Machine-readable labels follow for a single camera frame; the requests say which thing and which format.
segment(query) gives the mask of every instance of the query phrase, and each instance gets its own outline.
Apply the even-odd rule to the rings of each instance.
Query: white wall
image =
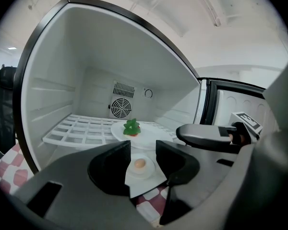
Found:
[[[140,121],[153,121],[153,100],[141,95],[142,89],[144,87],[150,88],[150,86],[143,86],[136,81],[91,67],[88,67],[85,71],[80,91],[80,102],[75,114],[109,118],[108,105],[111,104],[113,96],[114,81],[136,88],[132,99],[131,118],[136,118]]]
[[[198,68],[196,69],[198,75],[200,77],[207,77],[207,78],[219,78],[219,79],[229,79],[233,81],[240,81],[239,76],[239,67],[235,67],[234,70],[227,69],[223,66],[218,66],[217,68]]]
[[[240,71],[240,81],[268,88],[281,73],[280,70],[251,68]]]
[[[64,14],[44,29],[27,63],[22,90],[22,117],[27,144],[37,167],[47,165],[56,146],[42,141],[72,113],[83,68],[71,48]]]
[[[24,45],[38,21],[58,1],[18,0],[0,27]],[[104,1],[154,25],[196,69],[224,65],[282,69],[288,61],[287,29],[268,0]],[[218,27],[213,25],[208,4],[220,20]]]
[[[176,130],[184,124],[192,124],[199,92],[200,86],[156,91],[154,121],[171,130]]]

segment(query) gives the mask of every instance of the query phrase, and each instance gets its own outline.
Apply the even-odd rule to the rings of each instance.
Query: refrigerator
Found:
[[[65,155],[117,142],[112,124],[136,118],[173,142],[184,124],[227,126],[244,111],[277,123],[262,93],[241,82],[203,78],[147,21],[100,0],[61,0],[33,31],[15,75],[13,111],[34,173]]]

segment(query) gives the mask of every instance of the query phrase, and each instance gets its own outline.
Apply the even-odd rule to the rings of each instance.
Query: red and white checkered cloth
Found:
[[[32,176],[17,143],[0,159],[0,188],[6,193],[14,194]]]
[[[10,149],[0,160],[0,188],[14,194],[27,180],[33,176],[29,165],[24,159],[19,144]],[[137,211],[154,227],[159,227],[163,214],[168,187],[158,186],[136,198]]]

